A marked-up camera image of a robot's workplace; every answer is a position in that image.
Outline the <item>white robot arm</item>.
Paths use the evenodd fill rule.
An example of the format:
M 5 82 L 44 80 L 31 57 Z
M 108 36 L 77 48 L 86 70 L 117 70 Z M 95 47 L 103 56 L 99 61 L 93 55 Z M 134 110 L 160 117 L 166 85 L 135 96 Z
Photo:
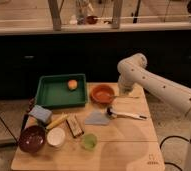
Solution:
M 191 121 L 191 88 L 153 74 L 146 70 L 146 66 L 147 58 L 142 53 L 122 59 L 117 64 L 119 92 L 129 94 L 137 83 Z M 183 171 L 191 171 L 191 143 L 188 145 Z

